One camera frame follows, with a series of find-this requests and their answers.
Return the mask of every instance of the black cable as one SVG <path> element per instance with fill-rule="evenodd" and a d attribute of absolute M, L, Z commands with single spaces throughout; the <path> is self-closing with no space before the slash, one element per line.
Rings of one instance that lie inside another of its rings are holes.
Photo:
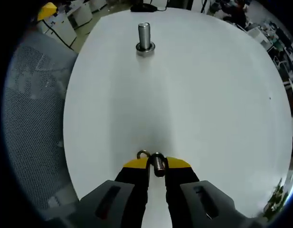
<path fill-rule="evenodd" d="M 62 43 L 66 45 L 66 47 L 73 50 L 67 43 L 64 42 L 64 40 L 56 33 L 56 31 L 54 31 L 44 20 L 42 20 L 42 21 L 51 31 L 53 31 L 53 33 L 62 41 Z"/>
<path fill-rule="evenodd" d="M 201 13 L 205 13 L 204 8 L 205 8 L 205 5 L 207 4 L 208 0 L 205 0 L 204 2 L 203 2 L 203 0 L 201 0 L 201 1 L 202 1 Z"/>
<path fill-rule="evenodd" d="M 167 5 L 169 4 L 169 0 L 167 0 L 166 1 L 166 6 L 165 6 L 165 9 L 164 10 L 157 10 L 157 11 L 160 11 L 160 12 L 164 12 L 164 11 L 166 11 L 166 9 L 167 9 Z"/>

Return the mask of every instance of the desk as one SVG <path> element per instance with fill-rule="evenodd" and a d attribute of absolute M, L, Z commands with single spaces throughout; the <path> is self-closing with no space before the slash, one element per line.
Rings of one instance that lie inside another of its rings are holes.
<path fill-rule="evenodd" d="M 136 55 L 140 22 L 151 25 L 153 56 Z M 100 19 L 70 78 L 63 131 L 79 198 L 145 149 L 189 162 L 247 216 L 285 180 L 292 149 L 286 92 L 265 49 L 224 21 L 172 8 Z M 142 227 L 171 227 L 154 175 Z"/>

